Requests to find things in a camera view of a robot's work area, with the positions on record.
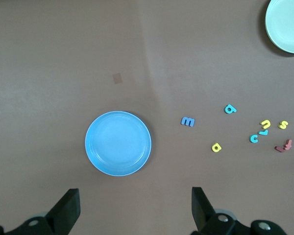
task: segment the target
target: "gray table surface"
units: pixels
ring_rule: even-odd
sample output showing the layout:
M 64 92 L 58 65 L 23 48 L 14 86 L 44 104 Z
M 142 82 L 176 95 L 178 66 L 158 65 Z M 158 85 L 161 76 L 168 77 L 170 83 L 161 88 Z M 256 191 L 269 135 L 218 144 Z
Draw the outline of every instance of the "gray table surface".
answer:
M 79 188 L 72 235 L 187 235 L 200 186 L 243 224 L 294 235 L 294 55 L 266 35 L 268 3 L 0 1 L 0 224 L 9 231 Z M 113 110 L 152 136 L 148 162 L 126 177 L 99 172 L 84 148 L 90 123 Z M 264 119 L 268 136 L 251 144 Z M 287 139 L 291 150 L 274 150 Z

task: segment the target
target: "blue letter m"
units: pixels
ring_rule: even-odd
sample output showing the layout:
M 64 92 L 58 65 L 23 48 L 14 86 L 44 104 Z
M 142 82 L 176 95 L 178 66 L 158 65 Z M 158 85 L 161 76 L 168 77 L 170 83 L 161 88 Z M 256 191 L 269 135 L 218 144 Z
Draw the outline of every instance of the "blue letter m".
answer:
M 194 126 L 194 123 L 195 123 L 195 119 L 192 119 L 189 117 L 182 118 L 182 122 L 181 122 L 182 125 L 187 125 L 190 127 Z

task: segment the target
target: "mint green plate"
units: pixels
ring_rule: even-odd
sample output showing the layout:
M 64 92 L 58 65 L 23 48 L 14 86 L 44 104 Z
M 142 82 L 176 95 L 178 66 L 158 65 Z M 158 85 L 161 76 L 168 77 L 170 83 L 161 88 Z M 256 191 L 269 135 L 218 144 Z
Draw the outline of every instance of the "mint green plate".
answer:
M 271 0 L 265 21 L 271 41 L 280 49 L 294 53 L 294 0 Z

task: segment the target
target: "plate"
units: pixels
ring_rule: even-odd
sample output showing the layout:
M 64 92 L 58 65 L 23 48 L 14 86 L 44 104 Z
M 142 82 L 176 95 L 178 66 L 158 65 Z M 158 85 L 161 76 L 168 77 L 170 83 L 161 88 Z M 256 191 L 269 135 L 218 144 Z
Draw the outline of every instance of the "plate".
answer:
M 138 171 L 148 160 L 151 137 L 135 115 L 112 111 L 98 117 L 88 128 L 86 153 L 103 173 L 125 176 Z
M 271 0 L 265 21 L 271 41 L 280 49 L 294 53 L 294 0 Z

